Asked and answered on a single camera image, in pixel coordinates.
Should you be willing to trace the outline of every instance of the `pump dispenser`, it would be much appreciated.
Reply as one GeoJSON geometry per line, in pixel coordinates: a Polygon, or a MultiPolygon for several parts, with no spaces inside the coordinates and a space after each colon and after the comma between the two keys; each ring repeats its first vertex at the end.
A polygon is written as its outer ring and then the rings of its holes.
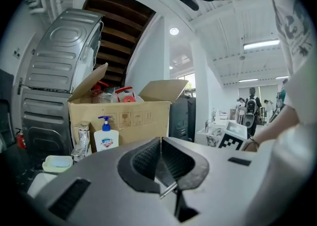
{"type": "Polygon", "coordinates": [[[110,116],[100,116],[98,118],[104,118],[105,123],[102,129],[94,133],[97,152],[102,150],[108,150],[119,146],[119,132],[111,130],[108,124],[110,116]]]}

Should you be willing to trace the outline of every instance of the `white container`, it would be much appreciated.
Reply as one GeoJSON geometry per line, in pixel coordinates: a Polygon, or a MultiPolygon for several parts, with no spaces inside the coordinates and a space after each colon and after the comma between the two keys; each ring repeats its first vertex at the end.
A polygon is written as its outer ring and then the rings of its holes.
{"type": "Polygon", "coordinates": [[[104,118],[105,123],[100,131],[94,133],[96,150],[97,152],[102,150],[108,150],[119,146],[119,132],[116,130],[111,130],[108,124],[108,116],[100,116],[98,118],[104,118]]]}
{"type": "Polygon", "coordinates": [[[45,159],[45,162],[42,163],[43,170],[47,172],[64,172],[73,165],[73,160],[70,156],[48,156],[45,159]],[[66,167],[56,167],[54,161],[57,159],[62,159],[64,162],[67,161],[68,165],[66,167]]]}

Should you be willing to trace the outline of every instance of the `ceiling light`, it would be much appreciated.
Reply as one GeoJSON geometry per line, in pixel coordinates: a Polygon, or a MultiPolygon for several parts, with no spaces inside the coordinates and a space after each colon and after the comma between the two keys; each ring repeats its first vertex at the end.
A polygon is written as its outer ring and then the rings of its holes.
{"type": "Polygon", "coordinates": [[[274,39],[274,40],[268,40],[268,41],[263,41],[263,42],[258,42],[258,43],[245,44],[245,45],[243,45],[243,49],[249,50],[249,49],[263,47],[263,46],[275,46],[278,44],[279,44],[279,40],[274,39]]]}
{"type": "Polygon", "coordinates": [[[170,30],[169,30],[169,32],[170,32],[170,34],[172,34],[172,35],[177,35],[178,34],[178,32],[179,32],[179,30],[177,29],[177,28],[171,28],[170,30]]]}
{"type": "Polygon", "coordinates": [[[275,79],[278,80],[278,79],[286,79],[286,78],[288,78],[288,76],[280,76],[280,77],[277,77],[275,79]]]}
{"type": "Polygon", "coordinates": [[[240,80],[239,82],[258,81],[259,79],[240,80]]]}

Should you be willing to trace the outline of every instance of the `wooden stair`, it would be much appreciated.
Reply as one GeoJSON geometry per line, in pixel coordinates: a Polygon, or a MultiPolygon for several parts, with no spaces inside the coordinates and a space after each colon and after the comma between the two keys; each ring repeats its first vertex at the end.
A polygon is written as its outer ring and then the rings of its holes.
{"type": "Polygon", "coordinates": [[[94,68],[107,62],[102,81],[110,87],[123,86],[133,51],[155,12],[136,0],[86,0],[83,9],[104,15],[94,68]]]}

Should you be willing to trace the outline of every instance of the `red fire extinguisher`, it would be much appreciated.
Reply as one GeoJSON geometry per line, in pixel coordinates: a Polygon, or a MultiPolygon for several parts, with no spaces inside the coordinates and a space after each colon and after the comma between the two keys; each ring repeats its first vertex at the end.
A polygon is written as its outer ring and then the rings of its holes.
{"type": "Polygon", "coordinates": [[[16,143],[21,149],[26,149],[23,132],[21,129],[15,134],[16,143]]]}

